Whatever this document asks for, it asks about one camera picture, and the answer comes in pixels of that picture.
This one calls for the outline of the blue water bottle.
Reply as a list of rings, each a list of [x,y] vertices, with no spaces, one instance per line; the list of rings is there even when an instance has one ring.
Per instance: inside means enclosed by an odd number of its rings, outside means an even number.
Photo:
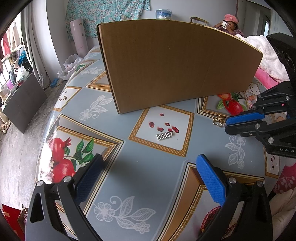
[[[156,19],[158,20],[170,20],[172,16],[172,11],[170,9],[157,9]]]

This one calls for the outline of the grey curtain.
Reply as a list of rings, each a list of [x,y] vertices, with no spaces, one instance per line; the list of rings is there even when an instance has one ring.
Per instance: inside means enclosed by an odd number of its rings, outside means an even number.
[[[61,69],[50,34],[46,1],[31,1],[21,11],[21,29],[29,63],[45,89]]]

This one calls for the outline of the hanging clothes on rack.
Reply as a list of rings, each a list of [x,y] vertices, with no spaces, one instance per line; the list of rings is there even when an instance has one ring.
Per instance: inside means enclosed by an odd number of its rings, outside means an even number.
[[[1,39],[1,89],[10,91],[16,83],[17,73],[22,67],[32,73],[23,43],[20,23],[14,20]]]

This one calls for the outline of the pink rolled mat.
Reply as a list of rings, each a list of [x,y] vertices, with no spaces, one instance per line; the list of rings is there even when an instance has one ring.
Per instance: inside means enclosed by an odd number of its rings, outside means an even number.
[[[79,18],[70,22],[71,34],[79,57],[84,58],[89,49],[85,37],[83,19]]]

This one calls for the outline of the silver rhinestone hair clip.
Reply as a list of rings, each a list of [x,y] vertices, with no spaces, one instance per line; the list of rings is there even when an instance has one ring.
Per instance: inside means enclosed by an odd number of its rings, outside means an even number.
[[[159,134],[157,134],[156,137],[157,137],[157,139],[158,139],[159,141],[161,141],[161,140],[166,140],[166,139],[168,139],[168,138],[171,138],[173,135],[174,135],[174,134],[173,134],[172,131],[167,131],[167,132],[164,132],[164,133],[159,133]]]

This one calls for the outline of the floral patterned tablecloth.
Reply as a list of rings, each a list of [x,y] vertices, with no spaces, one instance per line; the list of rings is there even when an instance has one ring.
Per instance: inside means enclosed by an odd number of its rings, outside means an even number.
[[[100,154],[105,168],[81,209],[104,240],[195,240],[218,206],[198,175],[199,154],[241,183],[264,182],[267,192],[295,186],[283,158],[213,124],[264,90],[254,79],[246,92],[118,114],[95,46],[55,103],[37,179],[58,182]],[[167,131],[174,135],[159,141]]]

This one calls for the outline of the teal floral wall cloth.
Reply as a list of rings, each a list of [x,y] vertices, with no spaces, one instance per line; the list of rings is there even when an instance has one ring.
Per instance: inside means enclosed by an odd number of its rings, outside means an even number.
[[[150,11],[150,1],[147,0],[97,0],[69,1],[66,7],[66,29],[69,41],[73,41],[70,22],[83,20],[86,38],[96,38],[96,26],[102,23],[137,20],[144,11]]]

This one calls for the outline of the dark grey cabinet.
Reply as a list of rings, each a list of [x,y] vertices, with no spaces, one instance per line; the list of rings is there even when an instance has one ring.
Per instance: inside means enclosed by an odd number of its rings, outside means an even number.
[[[9,97],[3,113],[21,133],[25,133],[32,118],[46,99],[47,96],[35,75],[30,74]]]

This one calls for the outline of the brown cardboard box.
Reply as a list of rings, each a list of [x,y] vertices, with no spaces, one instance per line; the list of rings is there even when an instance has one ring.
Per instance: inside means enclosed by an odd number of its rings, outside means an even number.
[[[119,114],[245,91],[263,57],[238,37],[189,22],[110,22],[97,35]]]

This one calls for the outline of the white plastic bag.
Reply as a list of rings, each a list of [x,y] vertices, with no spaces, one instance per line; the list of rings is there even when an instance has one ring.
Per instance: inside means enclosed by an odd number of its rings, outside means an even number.
[[[64,62],[65,69],[63,71],[59,71],[58,77],[62,80],[68,81],[71,75],[75,72],[75,69],[81,63],[82,58],[79,57],[77,54],[70,55]]]

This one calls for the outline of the pink blanket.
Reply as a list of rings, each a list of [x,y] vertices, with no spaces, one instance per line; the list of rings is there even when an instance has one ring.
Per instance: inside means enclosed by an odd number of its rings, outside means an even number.
[[[270,89],[282,82],[290,81],[285,66],[280,62],[275,50],[265,36],[248,36],[247,38],[240,34],[235,36],[252,45],[263,54],[255,77],[266,89]]]

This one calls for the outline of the person in pink hat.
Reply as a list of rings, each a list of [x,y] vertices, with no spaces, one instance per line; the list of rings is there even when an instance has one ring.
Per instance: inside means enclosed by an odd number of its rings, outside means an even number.
[[[241,35],[244,37],[244,33],[238,27],[239,21],[234,15],[226,14],[224,19],[214,26],[215,29],[221,30],[233,36]]]

